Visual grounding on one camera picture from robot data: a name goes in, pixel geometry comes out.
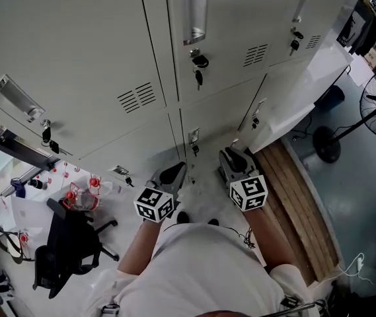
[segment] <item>fan stand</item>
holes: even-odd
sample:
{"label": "fan stand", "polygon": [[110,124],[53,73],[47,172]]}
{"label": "fan stand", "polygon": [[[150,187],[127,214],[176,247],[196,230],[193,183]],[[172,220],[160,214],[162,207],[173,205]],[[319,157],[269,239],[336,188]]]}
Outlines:
{"label": "fan stand", "polygon": [[334,132],[326,126],[318,127],[317,130],[314,132],[313,135],[313,145],[317,155],[322,159],[324,162],[327,163],[334,163],[340,157],[340,142],[339,140],[347,134],[351,133],[359,126],[363,125],[366,121],[371,119],[373,116],[376,115],[376,109],[364,117],[362,120],[355,123],[351,128],[348,128],[339,136],[333,137]]}

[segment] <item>black fan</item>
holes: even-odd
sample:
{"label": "black fan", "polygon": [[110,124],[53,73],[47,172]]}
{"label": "black fan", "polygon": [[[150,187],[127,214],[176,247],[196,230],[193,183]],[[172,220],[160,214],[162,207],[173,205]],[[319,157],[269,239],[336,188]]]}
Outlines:
{"label": "black fan", "polygon": [[359,111],[362,120],[349,127],[339,136],[334,136],[334,132],[329,127],[319,127],[314,132],[313,143],[317,155],[324,162],[333,163],[339,159],[339,140],[360,125],[364,124],[376,135],[376,75],[367,83],[359,101]]}

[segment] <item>person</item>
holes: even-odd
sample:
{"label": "person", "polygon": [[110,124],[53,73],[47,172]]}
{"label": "person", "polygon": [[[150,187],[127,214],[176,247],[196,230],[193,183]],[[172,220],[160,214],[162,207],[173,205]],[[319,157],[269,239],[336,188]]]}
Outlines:
{"label": "person", "polygon": [[[285,310],[286,296],[311,302],[290,245],[265,212],[243,215],[266,269],[238,234],[215,219],[191,223],[180,212],[178,224],[161,234],[162,223],[144,221],[117,272],[102,274],[84,316],[101,316],[101,308],[114,303],[120,317],[255,317]],[[303,316],[319,313],[313,308]]]}

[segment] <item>white t-shirt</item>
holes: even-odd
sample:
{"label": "white t-shirt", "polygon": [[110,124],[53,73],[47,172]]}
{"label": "white t-shirt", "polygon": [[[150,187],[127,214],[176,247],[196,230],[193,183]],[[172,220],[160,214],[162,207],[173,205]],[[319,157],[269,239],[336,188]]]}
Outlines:
{"label": "white t-shirt", "polygon": [[[100,316],[113,301],[120,305],[119,317],[194,317],[216,310],[255,317],[284,310],[280,303],[286,295],[312,301],[295,266],[281,265],[267,274],[227,228],[175,225],[160,235],[156,250],[139,276],[104,272],[83,316]],[[306,314],[319,315],[315,308]]]}

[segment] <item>metal locker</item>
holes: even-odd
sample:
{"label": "metal locker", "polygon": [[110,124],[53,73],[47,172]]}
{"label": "metal locker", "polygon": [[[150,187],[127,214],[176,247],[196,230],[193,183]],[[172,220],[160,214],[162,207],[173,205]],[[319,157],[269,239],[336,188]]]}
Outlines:
{"label": "metal locker", "polygon": [[279,67],[265,76],[260,89],[240,126],[240,140],[247,147],[254,140],[267,139],[272,133],[268,128],[278,125],[286,119],[286,107],[295,107],[295,86],[300,81],[301,74],[307,68],[310,60],[302,61],[295,65]]}
{"label": "metal locker", "polygon": [[[190,177],[196,177],[196,173],[204,168],[218,167],[218,153],[236,139],[237,130],[263,76],[261,74],[181,110]],[[199,149],[196,156],[194,146]]]}
{"label": "metal locker", "polygon": [[83,157],[81,166],[120,180],[124,180],[127,170],[133,185],[143,186],[157,169],[170,167],[178,160],[169,116],[162,114]]}
{"label": "metal locker", "polygon": [[[266,64],[287,0],[168,0],[174,62],[183,104],[245,82]],[[198,90],[192,56],[203,55]]]}
{"label": "metal locker", "polygon": [[[269,53],[268,65],[286,62],[298,57],[314,55],[333,25],[344,0],[289,0],[283,22],[276,33]],[[299,48],[292,50],[294,32]]]}
{"label": "metal locker", "polygon": [[0,108],[39,145],[48,119],[82,157],[164,107],[142,0],[0,0]]}

